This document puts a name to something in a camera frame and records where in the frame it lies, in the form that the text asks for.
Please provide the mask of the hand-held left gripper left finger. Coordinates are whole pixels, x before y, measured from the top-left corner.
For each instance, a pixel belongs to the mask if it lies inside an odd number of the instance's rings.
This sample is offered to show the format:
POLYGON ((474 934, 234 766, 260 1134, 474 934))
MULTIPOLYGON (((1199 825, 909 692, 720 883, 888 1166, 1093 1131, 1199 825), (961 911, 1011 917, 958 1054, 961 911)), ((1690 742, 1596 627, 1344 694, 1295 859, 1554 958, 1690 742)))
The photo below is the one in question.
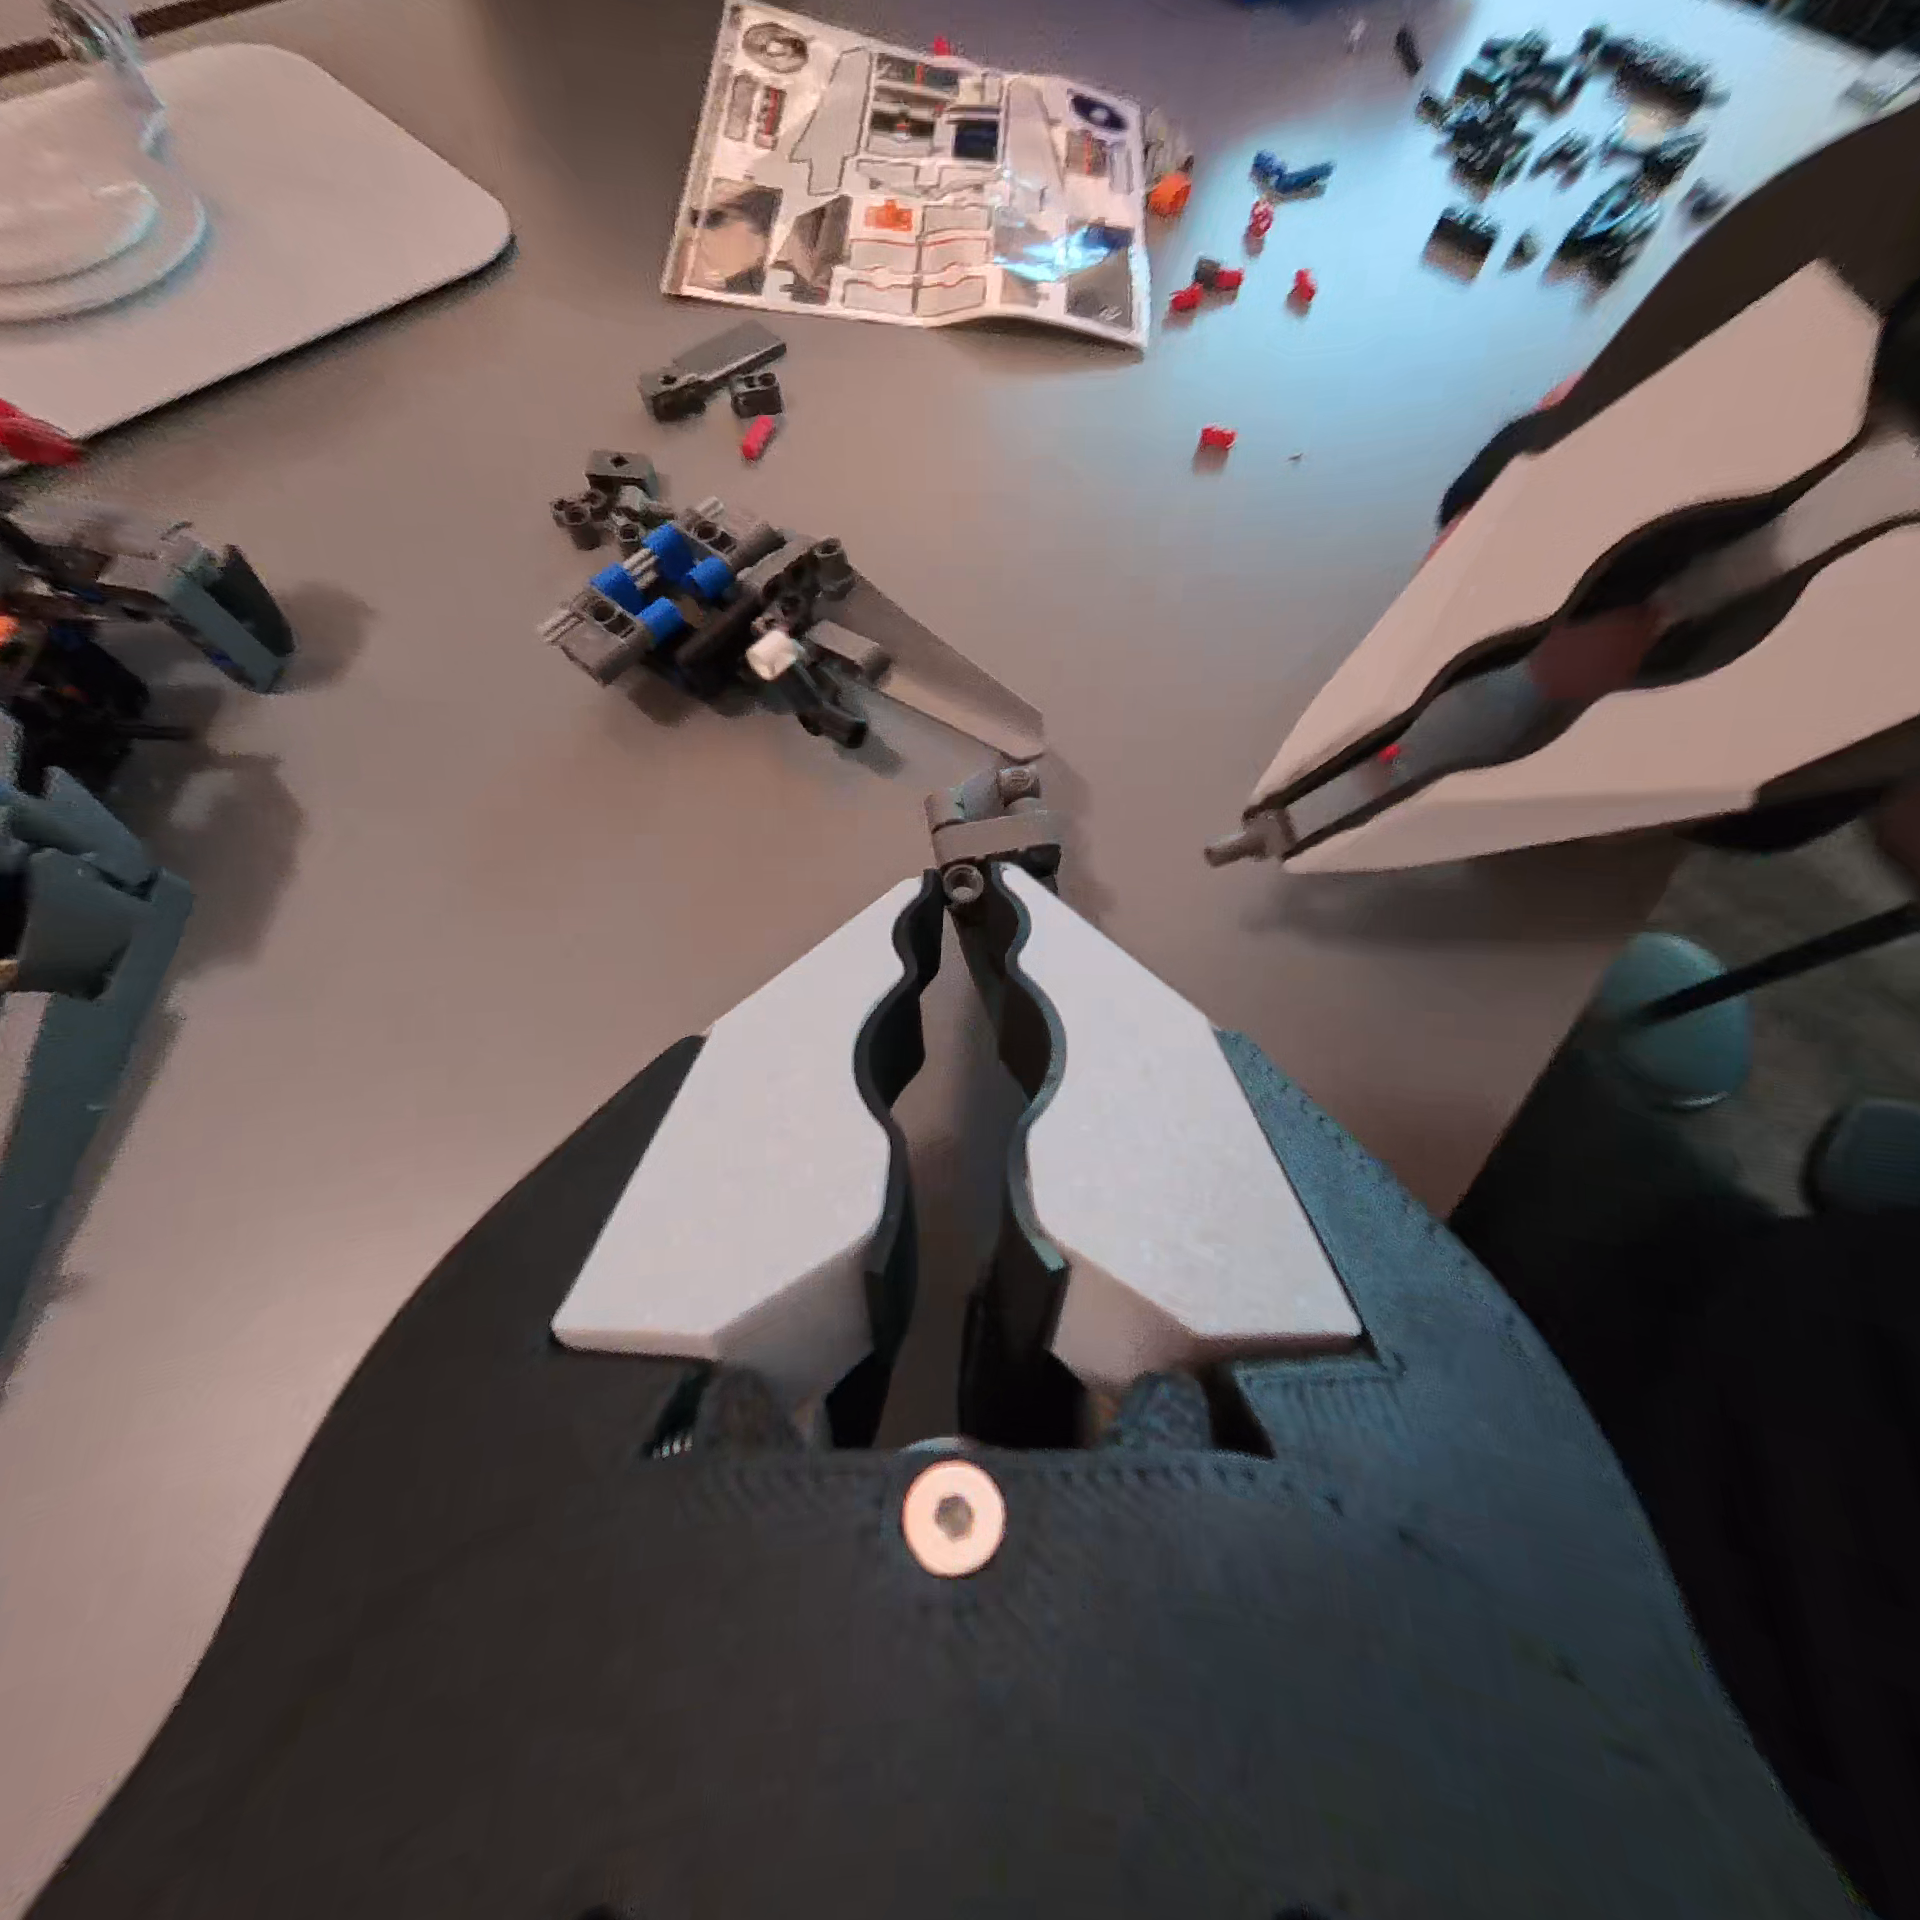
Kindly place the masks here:
POLYGON ((792 1414, 879 1425, 917 1283, 893 1107, 942 949, 939 883, 902 879, 708 1025, 557 1346, 750 1371, 792 1414))

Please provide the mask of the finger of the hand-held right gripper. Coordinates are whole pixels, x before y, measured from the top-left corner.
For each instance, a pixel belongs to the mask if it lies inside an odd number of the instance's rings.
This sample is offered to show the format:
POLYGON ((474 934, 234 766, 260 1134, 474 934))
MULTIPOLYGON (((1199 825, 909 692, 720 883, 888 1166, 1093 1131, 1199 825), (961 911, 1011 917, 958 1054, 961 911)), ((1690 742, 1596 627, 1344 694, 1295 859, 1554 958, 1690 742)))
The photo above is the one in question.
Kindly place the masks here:
POLYGON ((1875 753, 1918 713, 1918 529, 1813 568, 1781 616, 1699 678, 1623 688, 1520 757, 1398 787, 1281 854, 1379 873, 1691 825, 1875 753))
MULTIPOLYGON (((1768 495, 1856 432, 1848 395, 1879 324, 1806 268, 1731 326, 1574 415, 1541 465, 1509 465, 1454 524, 1285 733, 1244 818, 1379 742, 1399 742, 1430 708, 1484 671, 1520 665, 1596 574, 1647 534, 1699 510, 1768 495)), ((1532 713, 1520 740, 1456 766, 1403 772, 1394 794, 1442 774, 1529 753, 1556 731, 1532 713)))

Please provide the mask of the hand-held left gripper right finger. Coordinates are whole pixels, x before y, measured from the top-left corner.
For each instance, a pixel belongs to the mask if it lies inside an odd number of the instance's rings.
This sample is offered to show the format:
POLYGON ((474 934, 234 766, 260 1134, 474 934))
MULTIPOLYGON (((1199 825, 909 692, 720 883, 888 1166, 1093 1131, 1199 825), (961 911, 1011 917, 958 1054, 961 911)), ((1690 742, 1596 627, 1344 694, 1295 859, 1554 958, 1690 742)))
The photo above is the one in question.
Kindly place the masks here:
POLYGON ((985 958, 1023 1093, 1001 1312, 1078 1384, 1347 1355, 1365 1327, 1222 1033, 1050 885, 996 864, 985 958))

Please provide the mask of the dark grey lego wing assembly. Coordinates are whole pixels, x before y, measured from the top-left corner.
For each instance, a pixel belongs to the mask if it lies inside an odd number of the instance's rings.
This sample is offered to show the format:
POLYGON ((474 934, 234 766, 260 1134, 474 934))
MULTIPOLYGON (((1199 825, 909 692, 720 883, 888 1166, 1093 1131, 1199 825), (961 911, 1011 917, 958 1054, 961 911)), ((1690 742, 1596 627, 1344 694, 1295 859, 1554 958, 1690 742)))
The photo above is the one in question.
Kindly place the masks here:
POLYGON ((1057 903, 1062 833, 1030 766, 974 774, 932 794, 924 811, 930 864, 898 916, 904 982, 891 993, 900 1010, 888 1011, 898 1038, 875 1051, 879 1085, 900 1095, 926 1064, 921 998, 953 937, 997 1069, 1011 1085, 988 1130, 992 1238, 965 1293, 958 1429, 997 1450, 1063 1450, 1078 1439, 1086 1393, 1052 1352, 1069 1266, 1040 1222, 1030 1135, 1057 1089, 1065 1036, 1023 963, 1035 914, 1014 889, 1015 879, 1033 881, 1043 903, 1057 903))

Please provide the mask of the pile of black lego pieces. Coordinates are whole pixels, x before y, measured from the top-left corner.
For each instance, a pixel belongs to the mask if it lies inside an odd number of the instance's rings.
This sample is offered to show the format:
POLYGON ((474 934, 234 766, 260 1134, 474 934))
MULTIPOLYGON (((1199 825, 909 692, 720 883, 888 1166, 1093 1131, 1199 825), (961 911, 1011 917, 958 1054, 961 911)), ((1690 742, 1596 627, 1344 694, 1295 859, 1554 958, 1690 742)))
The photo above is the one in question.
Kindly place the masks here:
POLYGON ((1706 224, 1725 194, 1695 180, 1719 71, 1668 40, 1593 21, 1491 33, 1447 84, 1420 84, 1413 120, 1449 189, 1420 255, 1459 281, 1537 272, 1613 290, 1677 205, 1706 224))

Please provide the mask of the grey lego wing blue pins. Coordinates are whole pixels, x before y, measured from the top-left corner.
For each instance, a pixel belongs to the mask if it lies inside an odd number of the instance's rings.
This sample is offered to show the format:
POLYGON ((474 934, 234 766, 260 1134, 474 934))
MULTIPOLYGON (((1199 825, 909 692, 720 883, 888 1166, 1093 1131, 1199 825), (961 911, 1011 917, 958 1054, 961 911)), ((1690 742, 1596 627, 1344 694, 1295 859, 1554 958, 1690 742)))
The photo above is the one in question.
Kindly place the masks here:
POLYGON ((881 695, 1009 761, 1045 749, 1043 716, 906 612, 836 538, 731 513, 716 495, 667 507, 637 486, 559 494, 550 518, 607 551, 540 624, 593 683, 636 675, 704 708, 756 703, 856 752, 862 697, 881 695))

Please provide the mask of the partly built lego car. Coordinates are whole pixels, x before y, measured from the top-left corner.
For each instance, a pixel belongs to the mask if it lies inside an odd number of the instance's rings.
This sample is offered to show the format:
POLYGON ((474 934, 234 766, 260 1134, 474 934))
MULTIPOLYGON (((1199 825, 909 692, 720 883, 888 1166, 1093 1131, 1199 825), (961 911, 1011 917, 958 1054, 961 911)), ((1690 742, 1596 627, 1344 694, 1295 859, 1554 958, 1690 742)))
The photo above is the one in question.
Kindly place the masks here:
POLYGON ((194 903, 109 808, 132 749, 191 731, 153 716, 112 643, 177 636, 270 694, 296 656, 279 601, 235 544, 88 498, 2 515, 2 989, 37 999, 3 1116, 2 1326, 11 1334, 67 1210, 194 903))

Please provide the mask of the lego sticker sheet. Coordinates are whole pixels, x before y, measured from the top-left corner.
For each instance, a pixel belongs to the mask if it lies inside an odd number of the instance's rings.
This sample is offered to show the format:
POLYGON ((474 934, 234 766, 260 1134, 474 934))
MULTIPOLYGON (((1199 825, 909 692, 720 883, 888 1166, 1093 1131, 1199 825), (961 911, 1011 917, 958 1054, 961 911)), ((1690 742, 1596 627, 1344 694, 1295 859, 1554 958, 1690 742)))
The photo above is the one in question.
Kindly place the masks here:
POLYGON ((726 3, 659 291, 1141 352, 1144 125, 1128 95, 1055 71, 726 3))

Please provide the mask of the person's right hand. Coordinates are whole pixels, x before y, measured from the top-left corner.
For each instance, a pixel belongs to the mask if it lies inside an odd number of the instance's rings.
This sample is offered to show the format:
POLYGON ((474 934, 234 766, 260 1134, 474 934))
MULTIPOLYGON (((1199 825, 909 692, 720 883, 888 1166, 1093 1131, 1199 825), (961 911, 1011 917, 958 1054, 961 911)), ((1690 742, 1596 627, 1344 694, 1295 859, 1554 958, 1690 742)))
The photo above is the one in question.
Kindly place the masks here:
POLYGON ((1558 618, 1525 657, 1525 675, 1550 703, 1589 703, 1632 683, 1668 630, 1655 605, 1628 605, 1558 618))

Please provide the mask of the person's dark clothing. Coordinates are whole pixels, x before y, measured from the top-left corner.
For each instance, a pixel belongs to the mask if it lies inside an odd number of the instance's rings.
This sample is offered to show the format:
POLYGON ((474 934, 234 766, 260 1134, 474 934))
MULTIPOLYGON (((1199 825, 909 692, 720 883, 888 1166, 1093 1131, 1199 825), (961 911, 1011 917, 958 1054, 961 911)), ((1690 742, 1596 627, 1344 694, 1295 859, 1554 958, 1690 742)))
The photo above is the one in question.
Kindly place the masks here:
POLYGON ((1776 1211, 1570 1041, 1449 1226, 1618 1452, 1807 1825, 1915 1916, 1915 1210, 1776 1211))

